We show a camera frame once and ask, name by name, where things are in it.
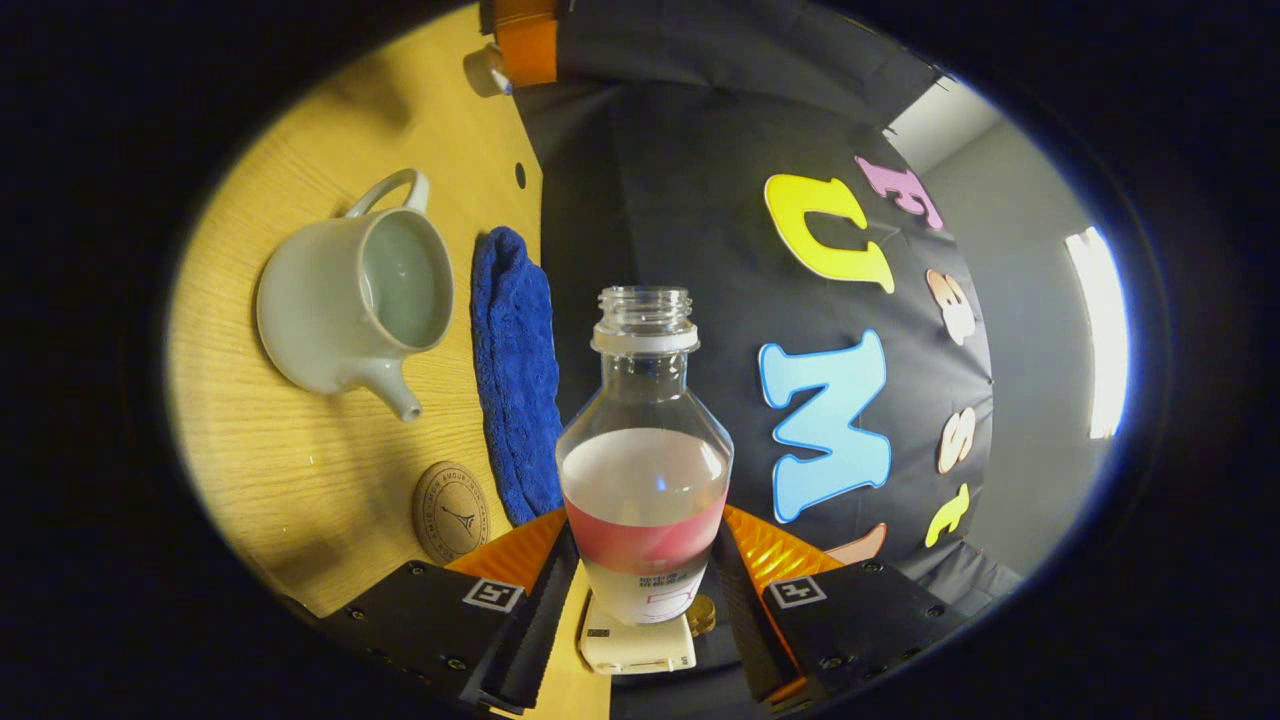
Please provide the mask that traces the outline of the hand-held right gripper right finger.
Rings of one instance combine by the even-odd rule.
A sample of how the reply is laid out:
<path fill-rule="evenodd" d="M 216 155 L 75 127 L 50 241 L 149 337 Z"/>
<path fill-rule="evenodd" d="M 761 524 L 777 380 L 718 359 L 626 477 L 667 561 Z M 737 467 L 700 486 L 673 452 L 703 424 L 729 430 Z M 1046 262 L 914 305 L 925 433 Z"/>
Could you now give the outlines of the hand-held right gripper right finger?
<path fill-rule="evenodd" d="M 712 562 L 748 688 L 768 710 L 847 700 L 966 624 L 892 565 L 842 564 L 733 506 L 722 512 Z"/>

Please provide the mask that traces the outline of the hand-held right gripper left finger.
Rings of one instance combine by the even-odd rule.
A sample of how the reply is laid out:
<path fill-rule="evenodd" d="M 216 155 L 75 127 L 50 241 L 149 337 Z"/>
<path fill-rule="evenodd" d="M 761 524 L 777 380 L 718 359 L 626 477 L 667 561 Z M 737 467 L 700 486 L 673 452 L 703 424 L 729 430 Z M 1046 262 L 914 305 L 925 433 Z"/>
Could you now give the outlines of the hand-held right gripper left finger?
<path fill-rule="evenodd" d="M 452 703 L 521 715 L 538 705 L 577 565 L 557 509 L 445 566 L 403 564 L 320 630 Z"/>

